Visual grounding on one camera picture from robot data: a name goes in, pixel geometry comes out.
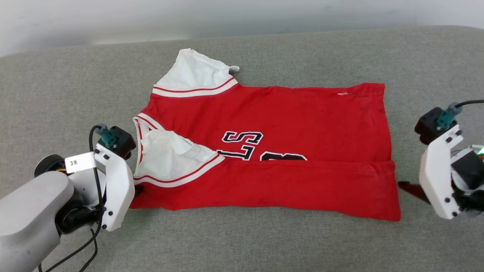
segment black cable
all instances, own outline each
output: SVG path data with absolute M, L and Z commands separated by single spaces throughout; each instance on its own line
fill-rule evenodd
M 91 258 L 86 262 L 86 264 L 79 270 L 79 272 L 84 272 L 86 268 L 91 264 L 92 260 L 96 258 L 97 255 L 97 241 L 94 239 L 94 253 L 92 254 Z
M 480 104 L 480 103 L 484 103 L 484 99 L 481 99 L 481 100 L 469 100 L 469 101 L 460 102 L 460 103 L 456 104 L 455 107 L 462 107 L 464 105 Z
M 95 125 L 91 128 L 91 131 L 89 132 L 89 151 L 90 152 L 94 151 L 94 147 L 93 147 L 93 144 L 92 144 L 92 136 L 94 135 L 94 130 L 96 128 L 101 128 L 101 127 L 99 125 Z M 98 219 L 98 225 L 97 225 L 96 232 L 94 232 L 91 229 L 91 232 L 93 232 L 93 234 L 92 234 L 91 239 L 89 239 L 89 241 L 87 241 L 83 246 L 79 247 L 76 251 L 72 252 L 69 256 L 65 257 L 64 259 L 60 260 L 58 263 L 53 265 L 51 268 L 47 269 L 46 272 L 51 272 L 52 270 L 57 268 L 59 265 L 61 265 L 62 263 L 64 263 L 68 259 L 70 259 L 72 256 L 81 252 L 88 245 L 90 245 L 92 243 L 92 241 L 94 241 L 94 246 L 95 246 L 94 254 L 92 255 L 91 259 L 89 259 L 89 261 L 86 264 L 89 265 L 91 263 L 91 261 L 94 259 L 94 257 L 96 257 L 96 255 L 97 255 L 96 237 L 99 234 L 99 231 L 101 231 L 101 225 L 102 225 L 103 214 L 104 214 L 104 202 L 103 202 L 103 195 L 101 193 L 101 183 L 99 182 L 99 175 L 97 174 L 97 168 L 94 167 L 93 169 L 94 169 L 94 178 L 96 179 L 97 195 L 99 197 L 99 219 Z M 82 267 L 81 271 L 84 271 L 86 269 L 87 265 L 84 265 L 84 267 Z

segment red stripe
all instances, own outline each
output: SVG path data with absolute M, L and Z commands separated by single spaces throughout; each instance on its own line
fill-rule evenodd
M 143 135 L 141 134 L 141 128 L 139 127 L 139 124 L 138 124 L 138 131 L 139 131 L 139 145 L 140 145 L 140 152 L 141 152 L 141 155 L 139 156 L 139 162 L 138 164 L 141 163 L 141 161 L 143 160 L 143 145 L 141 144 L 141 140 L 143 139 Z
M 161 181 L 161 180 L 157 180 L 157 179 L 155 179 L 155 178 L 153 178 L 153 177 L 151 177 L 151 176 L 142 176 L 142 177 L 140 177 L 140 178 L 133 178 L 133 179 L 134 179 L 135 181 L 138 181 L 138 180 L 143 179 L 143 178 L 150 178 L 150 179 L 152 179 L 152 180 L 154 180 L 154 181 L 158 181 L 158 182 L 162 182 L 162 183 L 172 183 L 172 182 L 182 180 L 182 179 L 184 179 L 184 178 L 186 178 L 186 177 L 189 177 L 189 176 L 191 176 L 191 175 L 193 175 L 193 174 L 197 173 L 197 172 L 198 172 L 198 171 L 200 171 L 200 170 L 201 170 L 203 167 L 205 167 L 207 164 L 211 163 L 211 162 L 212 162 L 212 161 L 214 161 L 216 158 L 218 158 L 218 156 L 219 156 L 219 155 L 217 155 L 217 156 L 215 156 L 213 159 L 211 159 L 211 160 L 207 161 L 206 163 L 204 163 L 202 166 L 200 166 L 200 167 L 199 167 L 197 170 L 195 170 L 194 172 L 191 172 L 190 174 L 186 174 L 186 175 L 184 175 L 183 177 L 177 178 L 177 179 L 172 180 L 172 181 Z
M 157 127 L 155 127 L 155 126 L 154 126 L 154 125 L 153 125 L 153 124 L 152 124 L 150 121 L 148 121 L 148 120 L 144 119 L 143 117 L 141 117 L 141 116 L 136 116 L 136 117 L 138 117 L 138 118 L 140 118 L 140 119 L 143 119 L 144 121 L 146 121 L 146 123 L 150 124 L 150 125 L 151 125 L 152 127 L 154 127 L 155 129 L 158 129 L 158 128 L 157 128 Z
M 168 91 L 168 92 L 191 92 L 191 91 L 213 91 L 213 90 L 216 90 L 218 88 L 221 88 L 223 86 L 225 86 L 228 82 L 230 82 L 231 80 L 233 80 L 234 78 L 231 78 L 229 80 L 227 80 L 224 84 L 216 87 L 216 88 L 212 88 L 212 89 L 193 89 L 193 90 L 187 90 L 187 91 L 172 91 L 172 90 L 167 90 L 167 89 L 163 89 L 163 88 L 160 88 L 160 87 L 157 87 L 157 86 L 153 86 L 153 88 L 155 89 L 158 89 L 158 90 L 162 90 L 162 91 Z

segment cable connector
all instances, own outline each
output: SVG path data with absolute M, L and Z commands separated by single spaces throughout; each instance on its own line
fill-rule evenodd
M 101 137 L 101 140 L 106 145 L 106 147 L 111 148 L 113 147 L 116 142 L 118 141 L 114 136 L 113 132 L 107 128 L 107 126 L 103 123 L 99 124 L 101 128 L 96 128 L 94 131 L 97 135 Z
M 442 111 L 442 114 L 437 119 L 437 130 L 447 130 L 452 122 L 455 120 L 457 114 L 462 111 L 461 107 L 457 107 L 457 102 L 453 102 L 449 107 Z

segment white wall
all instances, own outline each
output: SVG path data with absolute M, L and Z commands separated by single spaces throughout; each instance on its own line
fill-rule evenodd
M 328 30 L 484 28 L 483 0 L 1 0 L 0 56 L 50 47 Z

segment gray cushion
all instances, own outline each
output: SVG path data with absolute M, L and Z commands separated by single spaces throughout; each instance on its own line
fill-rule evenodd
M 191 47 L 228 65 L 247 86 L 386 84 L 398 180 L 418 181 L 425 146 L 413 127 L 435 106 L 484 97 L 484 31 L 425 27 L 216 38 L 52 49 L 0 59 L 0 197 L 33 177 L 37 162 L 88 150 L 92 125 L 135 135 L 132 117 Z M 464 145 L 483 143 L 484 106 L 458 116 Z M 133 156 L 129 165 L 134 169 Z M 103 231 L 87 271 L 482 271 L 482 217 L 438 218 L 399 191 L 401 222 L 284 208 L 129 211 Z M 64 236 L 44 269 L 90 233 Z M 90 246 L 56 271 L 78 271 Z

